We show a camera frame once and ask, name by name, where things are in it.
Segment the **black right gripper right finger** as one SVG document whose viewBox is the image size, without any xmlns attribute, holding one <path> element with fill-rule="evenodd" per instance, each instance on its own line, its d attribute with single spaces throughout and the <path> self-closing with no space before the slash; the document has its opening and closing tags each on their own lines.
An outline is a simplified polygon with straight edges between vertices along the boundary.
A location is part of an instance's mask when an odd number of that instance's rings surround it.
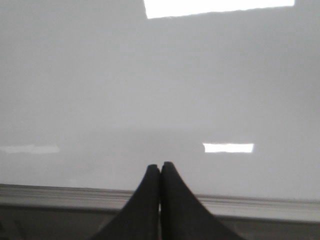
<svg viewBox="0 0 320 240">
<path fill-rule="evenodd" d="M 164 240 L 241 240 L 186 186 L 172 162 L 160 174 L 161 234 Z"/>
</svg>

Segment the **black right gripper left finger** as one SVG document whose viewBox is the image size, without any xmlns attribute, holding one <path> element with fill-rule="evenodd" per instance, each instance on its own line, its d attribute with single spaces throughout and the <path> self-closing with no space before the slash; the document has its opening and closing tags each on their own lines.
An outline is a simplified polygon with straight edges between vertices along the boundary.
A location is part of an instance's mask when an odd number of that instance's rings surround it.
<svg viewBox="0 0 320 240">
<path fill-rule="evenodd" d="M 92 240 L 157 240 L 160 171 L 147 166 L 145 175 L 121 211 Z"/>
</svg>

